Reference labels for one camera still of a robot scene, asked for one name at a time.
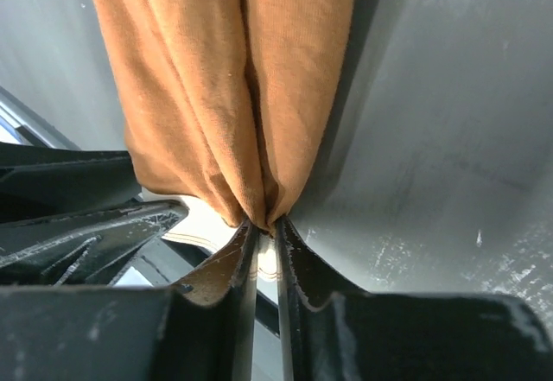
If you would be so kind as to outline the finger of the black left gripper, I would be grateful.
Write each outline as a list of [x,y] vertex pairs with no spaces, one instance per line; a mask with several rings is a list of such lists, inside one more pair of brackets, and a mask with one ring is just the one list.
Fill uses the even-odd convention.
[[188,215],[172,200],[1,225],[1,284],[110,285],[148,243]]
[[141,191],[126,151],[1,144],[1,221],[125,203]]

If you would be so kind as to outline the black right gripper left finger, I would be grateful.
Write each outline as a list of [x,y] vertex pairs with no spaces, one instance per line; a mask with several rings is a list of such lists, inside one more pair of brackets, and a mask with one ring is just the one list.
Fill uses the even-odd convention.
[[2,288],[2,379],[249,379],[257,238],[244,222],[165,287]]

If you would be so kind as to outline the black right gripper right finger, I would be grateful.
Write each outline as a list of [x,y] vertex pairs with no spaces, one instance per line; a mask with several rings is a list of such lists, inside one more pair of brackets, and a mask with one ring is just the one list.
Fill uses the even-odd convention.
[[279,330],[287,380],[549,380],[552,343],[521,300],[376,294],[276,224]]

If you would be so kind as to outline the mustard brown underwear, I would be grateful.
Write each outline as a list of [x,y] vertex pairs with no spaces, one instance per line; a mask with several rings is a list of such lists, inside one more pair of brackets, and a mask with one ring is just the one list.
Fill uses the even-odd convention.
[[149,196],[169,237],[218,251],[300,197],[334,104],[354,0],[93,0]]

